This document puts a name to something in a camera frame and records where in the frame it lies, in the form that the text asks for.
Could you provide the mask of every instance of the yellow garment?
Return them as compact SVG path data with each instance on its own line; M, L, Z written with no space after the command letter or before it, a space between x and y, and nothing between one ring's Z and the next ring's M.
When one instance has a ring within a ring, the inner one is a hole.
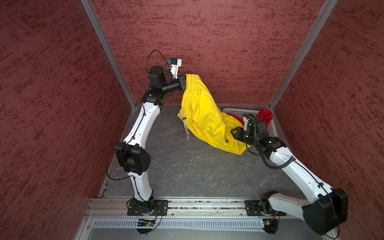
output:
M247 149L245 143L235 140L230 132L244 126L234 117L220 111L198 75L187 74L187 88L178 117L184 121L186 131L188 128L196 137L213 147L239 155Z

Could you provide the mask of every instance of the drawstring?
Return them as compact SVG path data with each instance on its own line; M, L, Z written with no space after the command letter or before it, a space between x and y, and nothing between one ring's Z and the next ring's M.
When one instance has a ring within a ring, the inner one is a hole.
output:
M185 108L184 108L184 115L183 115L183 122L184 122L184 129L185 129L185 132L187 133L187 140L189 140L189 132L188 132L188 129L187 129L187 125L185 124L185 120L187 118L185 117Z

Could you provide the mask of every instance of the textured red wall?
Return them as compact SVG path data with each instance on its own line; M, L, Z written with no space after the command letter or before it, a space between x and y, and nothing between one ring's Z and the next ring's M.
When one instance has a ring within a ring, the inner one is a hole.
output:
M324 0L93 0L138 102L148 54L183 60L216 103L269 104ZM149 66L164 64L153 55ZM182 92L167 103L180 103Z
M129 104L79 0L0 8L0 238L73 239Z
M339 0L275 109L297 157L349 194L342 239L384 239L383 12Z

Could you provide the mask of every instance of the black mounting plate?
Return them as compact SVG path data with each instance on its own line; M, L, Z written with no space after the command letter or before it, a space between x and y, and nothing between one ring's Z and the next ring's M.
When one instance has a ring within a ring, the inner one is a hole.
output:
M266 217L266 215L261 212L259 200L245 201L245 209L247 210L247 216ZM276 216L287 216L287 214L284 212L276 212Z
M157 206L157 215L158 216L161 216L161 215L166 216L167 215L168 200L155 200L155 206ZM143 215L141 212L139 212L137 210L137 206L135 204L135 201L129 202L127 215L128 216L147 216L147 215ZM155 211L152 211L148 216L154 216L154 215L155 215Z

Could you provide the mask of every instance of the gray floor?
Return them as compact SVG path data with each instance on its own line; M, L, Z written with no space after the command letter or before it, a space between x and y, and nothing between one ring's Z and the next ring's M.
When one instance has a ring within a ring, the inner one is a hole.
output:
M158 197L252 197L276 190L304 198L282 171L267 168L260 157L247 151L241 156L216 149L195 136L187 140L180 106L164 106L149 133L146 151L151 155L149 183ZM115 178L126 173L117 164ZM106 196L133 196L130 179L112 181Z
M207 231L186 229L155 229L147 236L139 235L136 229L93 229L89 240L320 240L322 236L314 233L304 221L281 219L276 235L266 232Z

